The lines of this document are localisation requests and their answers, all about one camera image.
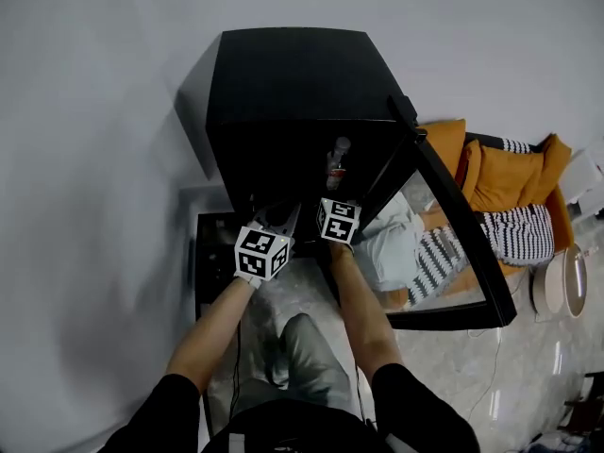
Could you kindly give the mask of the glass fridge door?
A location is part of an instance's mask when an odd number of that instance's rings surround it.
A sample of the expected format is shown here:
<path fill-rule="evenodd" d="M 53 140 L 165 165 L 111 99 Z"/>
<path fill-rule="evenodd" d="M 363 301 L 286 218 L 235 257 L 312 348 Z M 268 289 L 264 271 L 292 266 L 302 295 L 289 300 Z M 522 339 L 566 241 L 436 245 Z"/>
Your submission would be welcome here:
<path fill-rule="evenodd" d="M 456 331 L 509 325 L 517 312 L 508 283 L 459 186 L 429 144 L 427 132 L 417 126 L 411 100 L 404 94 L 390 95 L 387 108 L 391 118 L 385 124 L 397 138 L 396 147 L 363 201 L 360 229 L 369 225 L 413 172 L 419 172 L 460 240 L 484 295 L 482 301 L 475 303 L 389 313 L 391 326 L 402 330 Z"/>

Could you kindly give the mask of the pile of floor equipment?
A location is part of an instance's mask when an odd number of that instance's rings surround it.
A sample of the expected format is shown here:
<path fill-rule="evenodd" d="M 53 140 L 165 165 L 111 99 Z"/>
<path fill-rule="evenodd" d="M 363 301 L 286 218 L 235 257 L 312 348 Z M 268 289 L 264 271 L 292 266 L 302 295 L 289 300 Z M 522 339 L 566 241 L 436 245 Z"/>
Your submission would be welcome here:
<path fill-rule="evenodd" d="M 604 371 L 584 375 L 586 389 L 565 401 L 565 416 L 557 426 L 562 448 L 572 453 L 604 453 Z"/>

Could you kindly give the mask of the red label bottle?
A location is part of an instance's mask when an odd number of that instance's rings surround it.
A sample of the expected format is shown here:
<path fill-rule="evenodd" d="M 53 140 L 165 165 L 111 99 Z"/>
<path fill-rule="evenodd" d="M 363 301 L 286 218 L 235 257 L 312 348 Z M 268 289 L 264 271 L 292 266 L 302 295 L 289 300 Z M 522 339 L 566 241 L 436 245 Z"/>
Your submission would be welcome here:
<path fill-rule="evenodd" d="M 344 157 L 348 153 L 351 141 L 346 137 L 339 137 L 331 152 L 327 154 L 327 183 L 329 191 L 335 191 L 341 184 L 346 169 L 344 168 Z"/>

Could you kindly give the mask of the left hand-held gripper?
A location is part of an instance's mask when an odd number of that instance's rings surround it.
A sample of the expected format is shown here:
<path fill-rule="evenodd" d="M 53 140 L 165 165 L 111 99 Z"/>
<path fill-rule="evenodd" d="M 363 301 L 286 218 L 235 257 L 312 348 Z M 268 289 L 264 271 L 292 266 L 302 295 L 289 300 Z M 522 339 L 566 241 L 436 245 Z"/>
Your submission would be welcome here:
<path fill-rule="evenodd" d="M 269 281 L 288 263 L 292 236 L 301 203 L 282 201 L 258 210 L 254 221 L 243 226 L 235 243 L 235 276 L 247 281 Z M 282 228 L 278 235 L 264 228 Z"/>

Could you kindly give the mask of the pale crumpled cloth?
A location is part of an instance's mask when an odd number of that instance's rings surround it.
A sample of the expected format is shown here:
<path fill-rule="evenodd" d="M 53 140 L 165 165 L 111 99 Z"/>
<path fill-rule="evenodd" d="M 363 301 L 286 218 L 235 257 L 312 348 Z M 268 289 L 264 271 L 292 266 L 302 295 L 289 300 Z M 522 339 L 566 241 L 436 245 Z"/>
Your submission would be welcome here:
<path fill-rule="evenodd" d="M 357 264 L 372 290 L 409 287 L 418 274 L 418 247 L 425 231 L 422 217 L 398 192 L 361 233 L 353 246 Z"/>

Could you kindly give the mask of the person's right forearm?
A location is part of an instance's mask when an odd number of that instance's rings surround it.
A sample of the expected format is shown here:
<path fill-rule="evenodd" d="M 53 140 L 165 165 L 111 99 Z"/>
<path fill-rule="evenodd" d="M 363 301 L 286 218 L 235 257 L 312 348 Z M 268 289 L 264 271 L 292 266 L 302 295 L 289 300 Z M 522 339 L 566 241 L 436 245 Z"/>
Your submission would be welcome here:
<path fill-rule="evenodd" d="M 369 385 L 388 364 L 402 364 L 394 330 L 347 245 L 329 242 L 330 271 L 340 300 L 344 327 L 356 364 Z"/>

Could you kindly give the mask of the person's left forearm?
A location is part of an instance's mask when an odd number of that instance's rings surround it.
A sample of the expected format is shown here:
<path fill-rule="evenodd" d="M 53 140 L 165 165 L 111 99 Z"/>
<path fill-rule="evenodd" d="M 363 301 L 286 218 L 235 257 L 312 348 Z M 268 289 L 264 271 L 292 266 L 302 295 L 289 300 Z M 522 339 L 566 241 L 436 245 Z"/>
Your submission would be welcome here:
<path fill-rule="evenodd" d="M 176 347 L 166 374 L 183 376 L 204 393 L 254 292 L 250 283 L 234 278 Z"/>

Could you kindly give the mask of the black mini fridge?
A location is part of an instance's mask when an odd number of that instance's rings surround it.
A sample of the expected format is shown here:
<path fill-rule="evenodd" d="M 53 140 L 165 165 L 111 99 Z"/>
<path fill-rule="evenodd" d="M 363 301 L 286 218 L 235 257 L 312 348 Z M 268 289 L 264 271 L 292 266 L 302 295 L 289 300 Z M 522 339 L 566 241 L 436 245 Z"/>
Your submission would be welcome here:
<path fill-rule="evenodd" d="M 176 92 L 176 113 L 208 178 L 243 220 L 301 207 L 294 238 L 318 238 L 330 196 L 361 206 L 367 225 L 401 186 L 416 113 L 369 36 L 317 27 L 221 33 Z M 347 138 L 345 175 L 327 190 L 327 156 Z"/>

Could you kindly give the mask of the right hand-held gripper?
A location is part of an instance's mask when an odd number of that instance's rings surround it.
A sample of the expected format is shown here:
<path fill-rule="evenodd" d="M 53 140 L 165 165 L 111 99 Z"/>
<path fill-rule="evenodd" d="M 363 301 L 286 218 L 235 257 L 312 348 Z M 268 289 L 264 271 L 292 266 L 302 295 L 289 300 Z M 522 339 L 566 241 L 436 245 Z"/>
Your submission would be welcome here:
<path fill-rule="evenodd" d="M 359 206 L 322 198 L 316 218 L 320 237 L 338 243 L 351 243 L 359 227 L 360 215 Z"/>

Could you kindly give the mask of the white cabinet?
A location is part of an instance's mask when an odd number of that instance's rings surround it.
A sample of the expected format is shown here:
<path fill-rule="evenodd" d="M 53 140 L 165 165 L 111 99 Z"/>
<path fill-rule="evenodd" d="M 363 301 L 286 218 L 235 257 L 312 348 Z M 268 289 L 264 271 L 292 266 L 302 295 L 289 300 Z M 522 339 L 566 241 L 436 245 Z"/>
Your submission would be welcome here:
<path fill-rule="evenodd" d="M 562 196 L 572 222 L 604 209 L 604 141 L 575 153 L 562 173 Z"/>

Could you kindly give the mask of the round beige side table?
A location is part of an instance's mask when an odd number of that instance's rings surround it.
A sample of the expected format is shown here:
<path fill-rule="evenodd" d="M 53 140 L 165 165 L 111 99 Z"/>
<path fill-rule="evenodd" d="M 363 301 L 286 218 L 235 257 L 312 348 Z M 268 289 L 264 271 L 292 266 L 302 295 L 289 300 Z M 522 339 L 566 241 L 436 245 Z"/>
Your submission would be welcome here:
<path fill-rule="evenodd" d="M 538 321 L 579 318 L 586 297 L 585 254 L 576 243 L 538 267 L 532 276 L 530 299 Z"/>

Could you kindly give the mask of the orange sofa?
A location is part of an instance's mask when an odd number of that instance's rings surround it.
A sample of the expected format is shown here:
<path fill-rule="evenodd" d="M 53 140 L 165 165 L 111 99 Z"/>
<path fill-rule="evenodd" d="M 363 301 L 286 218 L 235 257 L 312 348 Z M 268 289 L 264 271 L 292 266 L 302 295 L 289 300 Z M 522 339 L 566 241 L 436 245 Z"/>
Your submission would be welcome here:
<path fill-rule="evenodd" d="M 472 212 L 501 212 L 530 204 L 543 205 L 551 217 L 554 255 L 571 244 L 573 232 L 558 186 L 571 149 L 557 135 L 551 134 L 542 145 L 531 147 L 530 154 L 514 154 L 502 149 L 502 138 L 468 133 L 463 119 L 434 122 L 424 129 L 430 145 L 453 176 Z M 419 214 L 425 231 L 449 225 L 435 198 L 422 200 Z M 506 276 L 531 267 L 498 264 Z M 442 295 L 478 289 L 471 266 L 455 285 L 456 289 L 450 288 Z M 440 296 L 419 305 L 434 306 Z"/>

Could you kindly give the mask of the black white striped blanket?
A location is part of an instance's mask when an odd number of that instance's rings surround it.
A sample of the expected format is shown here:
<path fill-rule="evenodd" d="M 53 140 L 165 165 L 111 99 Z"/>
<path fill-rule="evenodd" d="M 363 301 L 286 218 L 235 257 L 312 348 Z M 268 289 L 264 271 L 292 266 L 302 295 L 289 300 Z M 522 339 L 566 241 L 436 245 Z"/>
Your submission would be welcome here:
<path fill-rule="evenodd" d="M 497 260 L 507 266 L 536 266 L 554 256 L 551 217 L 543 205 L 501 212 L 475 213 Z M 437 226 L 423 233 L 418 252 L 418 274 L 408 287 L 410 310 L 420 303 L 456 289 L 458 278 L 470 269 L 469 259 L 453 229 Z"/>

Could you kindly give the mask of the person's black shirt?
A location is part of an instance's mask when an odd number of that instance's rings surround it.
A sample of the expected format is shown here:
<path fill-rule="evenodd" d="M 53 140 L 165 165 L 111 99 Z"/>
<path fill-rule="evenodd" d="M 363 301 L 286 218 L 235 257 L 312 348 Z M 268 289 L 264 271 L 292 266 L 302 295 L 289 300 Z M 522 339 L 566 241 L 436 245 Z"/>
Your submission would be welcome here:
<path fill-rule="evenodd" d="M 405 366 L 379 368 L 372 395 L 373 427 L 343 410 L 279 399 L 235 415 L 200 449 L 200 394 L 167 375 L 98 453 L 229 453 L 236 438 L 243 453 L 480 453 L 467 421 Z"/>

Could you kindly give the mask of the person's grey trousers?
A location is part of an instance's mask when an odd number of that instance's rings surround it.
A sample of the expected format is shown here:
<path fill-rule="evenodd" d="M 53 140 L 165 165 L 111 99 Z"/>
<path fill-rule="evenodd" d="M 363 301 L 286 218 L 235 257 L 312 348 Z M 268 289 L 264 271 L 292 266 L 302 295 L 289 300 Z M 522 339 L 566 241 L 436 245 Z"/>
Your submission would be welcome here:
<path fill-rule="evenodd" d="M 231 372 L 219 368 L 204 401 L 204 412 L 219 430 L 316 430 L 361 420 L 349 375 L 304 312 L 281 331 L 271 316 L 246 313 L 226 360 Z"/>

